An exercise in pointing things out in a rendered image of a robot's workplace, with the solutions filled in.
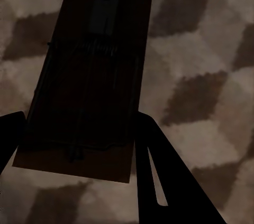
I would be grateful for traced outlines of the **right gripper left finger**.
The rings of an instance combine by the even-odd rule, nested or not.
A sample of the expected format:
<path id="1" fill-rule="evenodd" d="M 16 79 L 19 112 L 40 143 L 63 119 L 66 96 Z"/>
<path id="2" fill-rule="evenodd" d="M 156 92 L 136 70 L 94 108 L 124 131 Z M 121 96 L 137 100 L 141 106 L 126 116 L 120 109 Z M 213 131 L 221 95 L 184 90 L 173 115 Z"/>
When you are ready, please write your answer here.
<path id="1" fill-rule="evenodd" d="M 23 111 L 0 117 L 0 174 L 19 146 L 25 122 Z"/>

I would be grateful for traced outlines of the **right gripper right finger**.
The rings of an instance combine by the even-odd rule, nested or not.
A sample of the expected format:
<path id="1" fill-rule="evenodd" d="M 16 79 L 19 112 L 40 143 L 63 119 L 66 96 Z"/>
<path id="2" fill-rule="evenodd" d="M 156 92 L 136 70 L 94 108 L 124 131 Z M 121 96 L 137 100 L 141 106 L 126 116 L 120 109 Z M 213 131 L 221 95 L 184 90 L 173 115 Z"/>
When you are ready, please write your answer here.
<path id="1" fill-rule="evenodd" d="M 226 224 L 155 120 L 134 112 L 139 224 Z M 149 153 L 168 206 L 157 202 Z"/>

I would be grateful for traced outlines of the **mousetrap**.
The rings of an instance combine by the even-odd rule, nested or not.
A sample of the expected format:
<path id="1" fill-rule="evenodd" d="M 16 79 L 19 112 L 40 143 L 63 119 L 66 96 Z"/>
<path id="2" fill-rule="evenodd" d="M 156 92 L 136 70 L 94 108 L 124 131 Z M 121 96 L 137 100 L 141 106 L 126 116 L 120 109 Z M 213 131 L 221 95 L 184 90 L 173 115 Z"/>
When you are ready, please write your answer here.
<path id="1" fill-rule="evenodd" d="M 63 0 L 15 167 L 130 183 L 152 0 Z"/>

